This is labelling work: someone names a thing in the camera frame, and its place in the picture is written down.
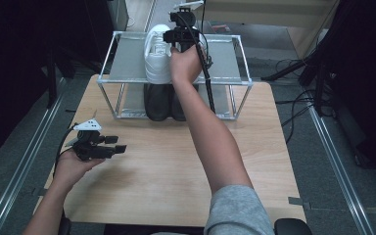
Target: aluminum rail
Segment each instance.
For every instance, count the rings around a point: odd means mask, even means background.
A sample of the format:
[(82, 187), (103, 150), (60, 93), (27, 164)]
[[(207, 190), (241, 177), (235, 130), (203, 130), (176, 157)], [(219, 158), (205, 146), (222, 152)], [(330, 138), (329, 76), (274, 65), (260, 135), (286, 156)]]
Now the aluminum rail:
[(16, 200), (18, 193), (21, 190), (21, 187), (24, 184), (27, 174), (32, 166), (32, 163), (35, 160), (36, 154), (42, 144), (42, 141), (54, 119), (54, 116), (57, 113), (57, 110), (60, 107), (60, 104), (64, 98), (67, 88), (67, 81), (62, 78), (60, 80), (58, 90), (60, 95), (57, 97), (53, 108), (47, 110), (39, 123), (37, 129), (35, 130), (34, 135), (32, 136), (31, 141), (29, 142), (28, 147), (23, 154), (23, 157), (18, 164), (18, 167), (12, 176), (11, 181), (9, 182), (7, 188), (0, 198), (0, 230), (11, 210), (14, 201)]
[(355, 188), (353, 187), (353, 184), (347, 174), (347, 171), (344, 168), (337, 149), (335, 148), (331, 136), (329, 135), (323, 118), (319, 117), (313, 107), (310, 107), (309, 111), (322, 144), (325, 147), (329, 162), (331, 163), (331, 166), (335, 172), (335, 176), (337, 177), (338, 183), (340, 184), (341, 190), (343, 191), (344, 197), (351, 211), (355, 225), (358, 228), (359, 234), (375, 234), (368, 219), (368, 215), (362, 205), (362, 202), (358, 197)]

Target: wooden tabletop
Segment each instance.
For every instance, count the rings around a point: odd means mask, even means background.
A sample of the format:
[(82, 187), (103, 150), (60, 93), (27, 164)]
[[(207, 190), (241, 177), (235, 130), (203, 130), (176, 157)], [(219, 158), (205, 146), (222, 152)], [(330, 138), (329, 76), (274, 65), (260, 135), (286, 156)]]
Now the wooden tabletop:
[[(211, 191), (186, 122), (114, 119), (96, 77), (73, 122), (84, 122), (97, 110), (101, 134), (117, 135), (127, 150), (94, 167), (73, 187), (65, 202), (67, 217), (76, 222), (204, 226)], [(118, 89), (118, 84), (104, 86)], [(302, 206), (289, 204), (288, 197), (300, 195), (270, 85), (255, 83), (239, 118), (225, 123), (271, 221), (306, 221)], [(67, 141), (75, 135), (73, 131)]]

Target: black shoe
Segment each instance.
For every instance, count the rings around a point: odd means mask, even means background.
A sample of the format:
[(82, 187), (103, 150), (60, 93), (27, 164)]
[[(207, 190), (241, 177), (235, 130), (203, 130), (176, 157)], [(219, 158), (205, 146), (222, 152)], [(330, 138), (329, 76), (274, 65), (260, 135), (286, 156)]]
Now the black shoe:
[(169, 84), (144, 84), (144, 104), (146, 115), (149, 119), (161, 121), (169, 117), (171, 90), (173, 88)]
[[(198, 91), (199, 85), (193, 85), (194, 88)], [(170, 104), (170, 115), (175, 120), (179, 121), (186, 121), (184, 111), (182, 110), (181, 103), (179, 103), (178, 96), (175, 93), (175, 90), (173, 89), (173, 86), (171, 88), (171, 104)]]

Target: metal shoe rack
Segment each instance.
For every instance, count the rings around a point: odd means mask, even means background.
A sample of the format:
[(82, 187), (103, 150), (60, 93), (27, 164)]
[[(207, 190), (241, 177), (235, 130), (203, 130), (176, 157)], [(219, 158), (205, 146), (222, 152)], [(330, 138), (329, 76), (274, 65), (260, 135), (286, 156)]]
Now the metal shoe rack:
[[(114, 118), (148, 118), (143, 102), (146, 32), (115, 31), (97, 83)], [(253, 86), (240, 35), (206, 34), (213, 65), (209, 69), (216, 115), (235, 120)], [(115, 56), (110, 55), (116, 47)], [(204, 75), (196, 81), (208, 103)]]

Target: grey sleeve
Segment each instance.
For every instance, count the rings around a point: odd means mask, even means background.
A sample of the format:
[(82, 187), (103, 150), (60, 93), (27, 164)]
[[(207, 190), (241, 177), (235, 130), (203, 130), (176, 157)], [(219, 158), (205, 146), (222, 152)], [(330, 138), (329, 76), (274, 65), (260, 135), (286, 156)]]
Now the grey sleeve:
[(229, 185), (211, 199), (204, 234), (274, 234), (267, 212), (253, 188)]

